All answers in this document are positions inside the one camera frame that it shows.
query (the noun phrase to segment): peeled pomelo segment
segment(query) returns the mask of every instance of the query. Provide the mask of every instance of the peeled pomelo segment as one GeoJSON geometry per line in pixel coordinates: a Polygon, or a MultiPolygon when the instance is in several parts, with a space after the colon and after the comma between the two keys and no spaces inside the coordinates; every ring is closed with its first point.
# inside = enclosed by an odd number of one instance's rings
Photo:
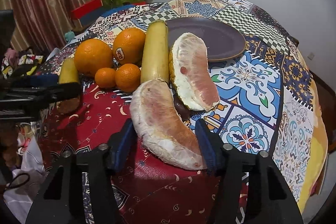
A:
{"type": "Polygon", "coordinates": [[[211,110],[219,103],[216,85],[208,72],[207,48],[192,33],[182,34],[171,50],[172,82],[181,101],[192,110],[211,110]]]}
{"type": "Polygon", "coordinates": [[[164,81],[142,83],[133,93],[130,112],[142,144],[162,161],[187,170],[206,168],[196,136],[177,114],[164,81]]]}

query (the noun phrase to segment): wall outlet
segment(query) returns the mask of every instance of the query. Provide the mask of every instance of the wall outlet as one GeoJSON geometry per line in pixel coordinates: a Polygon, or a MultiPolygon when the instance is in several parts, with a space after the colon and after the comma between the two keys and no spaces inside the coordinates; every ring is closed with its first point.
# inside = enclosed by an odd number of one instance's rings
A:
{"type": "Polygon", "coordinates": [[[308,58],[309,58],[310,60],[313,60],[314,56],[315,56],[315,54],[313,54],[312,52],[311,52],[310,54],[308,54],[308,58]]]}

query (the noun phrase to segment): round table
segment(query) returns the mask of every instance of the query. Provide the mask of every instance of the round table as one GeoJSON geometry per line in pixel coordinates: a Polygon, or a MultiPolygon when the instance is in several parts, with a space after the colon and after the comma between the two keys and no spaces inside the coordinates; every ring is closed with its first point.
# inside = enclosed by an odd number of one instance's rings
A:
{"type": "MultiPolygon", "coordinates": [[[[247,42],[245,52],[237,58],[209,63],[220,104],[215,111],[197,113],[186,124],[193,130],[202,117],[224,143],[249,153],[269,151],[298,202],[314,130],[312,76],[293,38],[264,10],[246,0],[173,0],[135,6],[92,25],[81,41],[94,37],[112,47],[125,28],[146,30],[156,19],[179,17],[225,22],[239,30],[247,42]]],[[[73,56],[79,43],[66,47],[38,73],[59,74],[63,60],[73,56]]],[[[130,117],[130,94],[100,90],[85,77],[82,85],[83,103],[75,114],[60,114],[52,106],[46,112],[39,138],[46,168],[65,150],[82,153],[105,143],[130,117]]],[[[86,218],[92,222],[87,174],[83,173],[83,178],[86,218]]],[[[126,223],[205,223],[218,181],[205,171],[164,164],[139,141],[125,168],[112,178],[126,223]]],[[[247,185],[248,174],[243,174],[237,223],[244,220],[247,185]]]]}

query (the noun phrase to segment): small orange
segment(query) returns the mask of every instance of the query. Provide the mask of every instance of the small orange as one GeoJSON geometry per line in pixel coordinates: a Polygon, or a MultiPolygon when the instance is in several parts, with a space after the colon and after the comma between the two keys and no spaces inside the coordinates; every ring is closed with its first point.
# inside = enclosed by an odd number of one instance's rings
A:
{"type": "Polygon", "coordinates": [[[94,80],[100,88],[110,89],[116,85],[115,74],[116,71],[114,69],[101,68],[97,70],[94,80]]]}
{"type": "Polygon", "coordinates": [[[124,64],[115,73],[117,87],[125,92],[133,92],[140,86],[141,70],[137,65],[124,64]]]}
{"type": "Polygon", "coordinates": [[[113,42],[113,55],[120,64],[137,64],[142,60],[146,34],[138,28],[128,28],[113,42]]]}
{"type": "Polygon", "coordinates": [[[113,53],[104,41],[88,39],[78,46],[73,61],[80,73],[94,77],[97,70],[113,66],[113,53]]]}

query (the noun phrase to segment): plate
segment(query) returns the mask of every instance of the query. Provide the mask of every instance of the plate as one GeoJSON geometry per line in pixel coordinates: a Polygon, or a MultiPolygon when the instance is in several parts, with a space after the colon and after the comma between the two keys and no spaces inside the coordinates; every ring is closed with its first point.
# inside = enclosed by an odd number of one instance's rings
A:
{"type": "Polygon", "coordinates": [[[191,32],[203,39],[208,48],[208,61],[218,62],[234,58],[244,52],[246,41],[234,27],[202,17],[181,17],[166,21],[168,43],[171,47],[178,37],[191,32]]]}

